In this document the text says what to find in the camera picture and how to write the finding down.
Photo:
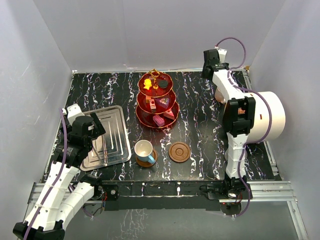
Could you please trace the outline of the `blue and white teacup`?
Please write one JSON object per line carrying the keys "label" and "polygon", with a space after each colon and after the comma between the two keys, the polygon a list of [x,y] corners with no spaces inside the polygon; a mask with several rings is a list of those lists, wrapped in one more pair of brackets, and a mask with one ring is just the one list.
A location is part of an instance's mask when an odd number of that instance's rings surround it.
{"label": "blue and white teacup", "polygon": [[139,140],[134,146],[134,152],[137,158],[143,163],[154,164],[156,162],[152,156],[153,145],[148,140]]}

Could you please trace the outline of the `brown chocolate cake slice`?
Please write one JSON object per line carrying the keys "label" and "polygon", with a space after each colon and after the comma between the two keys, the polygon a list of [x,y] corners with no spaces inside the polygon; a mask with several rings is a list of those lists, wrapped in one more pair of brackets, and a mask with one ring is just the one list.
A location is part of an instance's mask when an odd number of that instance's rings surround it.
{"label": "brown chocolate cake slice", "polygon": [[152,113],[155,113],[157,111],[157,107],[156,107],[156,104],[155,104],[155,100],[154,99],[150,99],[149,100],[149,107],[150,107],[150,111]]}

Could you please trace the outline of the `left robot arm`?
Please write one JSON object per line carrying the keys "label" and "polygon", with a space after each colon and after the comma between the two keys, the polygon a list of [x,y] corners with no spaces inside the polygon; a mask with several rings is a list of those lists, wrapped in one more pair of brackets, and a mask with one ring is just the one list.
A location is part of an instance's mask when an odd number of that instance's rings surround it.
{"label": "left robot arm", "polygon": [[64,239],[68,224],[86,201],[103,195],[101,180],[84,176],[64,197],[83,160],[93,150],[93,141],[106,131],[96,113],[85,115],[78,104],[60,109],[59,113],[63,141],[54,150],[47,180],[34,207],[13,228],[13,234],[20,240]]}

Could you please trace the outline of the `red pink cake slice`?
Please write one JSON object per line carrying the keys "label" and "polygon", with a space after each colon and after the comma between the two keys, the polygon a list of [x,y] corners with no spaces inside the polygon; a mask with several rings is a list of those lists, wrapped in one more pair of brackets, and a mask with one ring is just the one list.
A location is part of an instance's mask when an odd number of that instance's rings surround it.
{"label": "red pink cake slice", "polygon": [[174,120],[175,119],[175,115],[174,113],[172,112],[171,109],[167,110],[166,112],[163,113],[163,116],[165,118],[168,118],[168,119],[171,119],[171,120]]}

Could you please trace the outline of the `magenta cake slice back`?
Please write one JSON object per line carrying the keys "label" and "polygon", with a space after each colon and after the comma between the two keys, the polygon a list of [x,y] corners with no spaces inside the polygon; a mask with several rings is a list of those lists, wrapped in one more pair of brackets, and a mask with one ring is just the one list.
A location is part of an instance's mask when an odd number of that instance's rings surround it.
{"label": "magenta cake slice back", "polygon": [[167,109],[169,104],[170,104],[170,99],[168,97],[164,97],[164,98],[157,98],[156,102],[159,106],[161,106],[162,108]]}

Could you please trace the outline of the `orange fish cookie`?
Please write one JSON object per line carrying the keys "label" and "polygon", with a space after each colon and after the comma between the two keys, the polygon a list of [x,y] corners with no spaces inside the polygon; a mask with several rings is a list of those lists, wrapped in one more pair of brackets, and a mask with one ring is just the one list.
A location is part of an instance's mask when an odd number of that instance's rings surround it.
{"label": "orange fish cookie", "polygon": [[145,79],[144,82],[143,82],[143,85],[144,85],[143,88],[144,88],[145,90],[149,91],[150,88],[153,87],[152,80],[151,80],[150,78]]}

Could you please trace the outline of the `black round cookie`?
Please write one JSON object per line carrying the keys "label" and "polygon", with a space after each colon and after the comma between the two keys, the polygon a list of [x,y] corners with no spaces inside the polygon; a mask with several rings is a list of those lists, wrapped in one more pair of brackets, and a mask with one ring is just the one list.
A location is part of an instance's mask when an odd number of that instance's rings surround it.
{"label": "black round cookie", "polygon": [[158,83],[158,86],[162,89],[165,89],[168,87],[168,82],[166,80],[160,80],[159,83]]}

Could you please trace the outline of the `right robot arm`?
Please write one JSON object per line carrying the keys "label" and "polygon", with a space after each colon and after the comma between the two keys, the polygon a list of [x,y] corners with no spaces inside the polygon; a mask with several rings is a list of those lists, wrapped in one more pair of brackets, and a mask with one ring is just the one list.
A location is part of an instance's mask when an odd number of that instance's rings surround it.
{"label": "right robot arm", "polygon": [[201,78],[215,84],[220,92],[219,101],[224,104],[222,126],[228,139],[226,176],[230,180],[244,180],[245,151],[254,126],[256,100],[246,96],[233,80],[229,64],[223,62],[226,55],[227,51],[217,46],[205,50]]}

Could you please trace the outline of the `red three-tier dessert stand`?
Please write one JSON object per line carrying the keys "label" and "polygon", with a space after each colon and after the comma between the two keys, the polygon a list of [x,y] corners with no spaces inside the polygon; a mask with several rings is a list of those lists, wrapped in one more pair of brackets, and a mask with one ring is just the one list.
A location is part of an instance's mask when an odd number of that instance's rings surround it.
{"label": "red three-tier dessert stand", "polygon": [[137,84],[135,114],[141,124],[153,129],[170,127],[178,119],[180,106],[167,73],[152,69]]}

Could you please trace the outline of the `brown saucer front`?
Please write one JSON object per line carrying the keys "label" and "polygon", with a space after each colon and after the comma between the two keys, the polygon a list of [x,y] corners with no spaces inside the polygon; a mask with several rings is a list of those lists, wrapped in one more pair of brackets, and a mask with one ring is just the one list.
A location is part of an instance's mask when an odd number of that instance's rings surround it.
{"label": "brown saucer front", "polygon": [[153,148],[152,150],[152,154],[151,156],[154,158],[155,162],[154,163],[150,163],[148,161],[142,161],[138,158],[138,156],[136,155],[135,156],[135,160],[137,162],[137,164],[141,167],[144,167],[144,168],[149,168],[149,167],[152,167],[157,161],[158,161],[158,153],[157,151]]}

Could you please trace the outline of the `yellow cake slice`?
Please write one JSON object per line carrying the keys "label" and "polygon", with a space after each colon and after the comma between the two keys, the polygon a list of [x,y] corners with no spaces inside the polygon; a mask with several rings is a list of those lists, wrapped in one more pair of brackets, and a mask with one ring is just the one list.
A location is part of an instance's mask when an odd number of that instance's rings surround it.
{"label": "yellow cake slice", "polygon": [[152,99],[152,98],[150,98],[150,97],[146,97],[146,98],[145,98],[145,102],[146,102],[147,104],[149,104],[150,101],[151,101],[151,99]]}

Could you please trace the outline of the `brown saucer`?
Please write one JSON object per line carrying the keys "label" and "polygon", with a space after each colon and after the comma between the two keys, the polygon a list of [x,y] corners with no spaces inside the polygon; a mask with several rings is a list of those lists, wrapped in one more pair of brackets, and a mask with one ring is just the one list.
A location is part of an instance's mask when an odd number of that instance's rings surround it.
{"label": "brown saucer", "polygon": [[191,149],[186,143],[177,141],[170,146],[168,154],[174,162],[184,163],[190,158]]}
{"label": "brown saucer", "polygon": [[144,168],[149,168],[149,167],[152,167],[157,161],[158,161],[158,153],[157,151],[153,148],[152,150],[152,154],[151,156],[154,158],[155,162],[154,163],[150,163],[148,161],[142,161],[138,158],[138,156],[136,155],[135,156],[135,160],[137,162],[137,164],[141,167],[144,167]]}

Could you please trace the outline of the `pink cake slice front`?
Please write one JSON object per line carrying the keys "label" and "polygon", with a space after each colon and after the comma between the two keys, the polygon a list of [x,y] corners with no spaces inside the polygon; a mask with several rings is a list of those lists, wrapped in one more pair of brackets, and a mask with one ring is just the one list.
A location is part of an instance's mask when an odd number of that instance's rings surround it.
{"label": "pink cake slice front", "polygon": [[159,128],[165,125],[165,120],[162,117],[160,117],[158,114],[154,115],[152,119]]}

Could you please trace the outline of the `pink and white teacup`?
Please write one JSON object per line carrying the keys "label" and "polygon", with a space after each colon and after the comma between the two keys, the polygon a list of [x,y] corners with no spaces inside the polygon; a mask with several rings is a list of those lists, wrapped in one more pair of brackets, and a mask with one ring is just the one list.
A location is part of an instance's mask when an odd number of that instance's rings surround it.
{"label": "pink and white teacup", "polygon": [[218,87],[216,88],[214,97],[215,97],[215,99],[216,99],[219,103],[221,103],[221,104],[225,104],[225,103],[226,103],[226,100],[225,100],[225,98],[223,97],[223,95],[222,95],[222,93],[221,93],[221,91],[219,90]]}

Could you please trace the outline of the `stainless steel tray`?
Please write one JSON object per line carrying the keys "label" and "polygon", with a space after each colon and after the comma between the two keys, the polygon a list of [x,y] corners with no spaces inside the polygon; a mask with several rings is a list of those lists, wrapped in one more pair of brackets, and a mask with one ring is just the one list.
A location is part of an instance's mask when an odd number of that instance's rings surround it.
{"label": "stainless steel tray", "polygon": [[122,164],[132,156],[123,109],[119,105],[87,111],[95,113],[105,129],[93,143],[93,149],[83,160],[80,169],[84,172]]}

